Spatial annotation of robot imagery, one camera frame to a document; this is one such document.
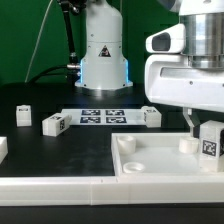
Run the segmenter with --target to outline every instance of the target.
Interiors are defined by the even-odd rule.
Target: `robot end effector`
[[[146,40],[155,53],[145,66],[148,99],[224,112],[224,1],[158,1],[179,11],[180,23]]]

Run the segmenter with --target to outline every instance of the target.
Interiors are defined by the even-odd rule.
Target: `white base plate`
[[[146,125],[144,112],[135,109],[63,109],[72,115],[70,125]]]

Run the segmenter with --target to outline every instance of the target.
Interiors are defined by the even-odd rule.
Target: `white tray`
[[[127,135],[136,138],[136,151],[122,155],[119,153],[117,139]],[[186,136],[190,136],[189,133],[113,134],[112,154],[116,176],[201,173],[198,153],[184,154],[179,151],[179,140]],[[143,164],[145,170],[141,173],[125,173],[123,166],[130,162]]]

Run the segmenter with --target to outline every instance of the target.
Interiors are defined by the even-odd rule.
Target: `cube with marker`
[[[224,123],[208,121],[200,126],[199,166],[205,171],[224,171]]]
[[[141,111],[148,128],[161,127],[162,115],[155,107],[144,106]]]
[[[56,113],[42,121],[43,135],[56,137],[70,127],[71,115]]]
[[[21,105],[16,107],[16,123],[17,127],[32,125],[30,105]]]

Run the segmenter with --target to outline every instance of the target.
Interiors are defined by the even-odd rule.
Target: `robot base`
[[[90,95],[90,96],[97,96],[97,97],[115,97],[120,96],[128,93],[132,93],[133,91],[133,83],[131,81],[128,82],[128,84],[120,89],[89,89],[86,87],[83,87],[82,84],[77,81],[75,83],[75,87],[77,92]]]

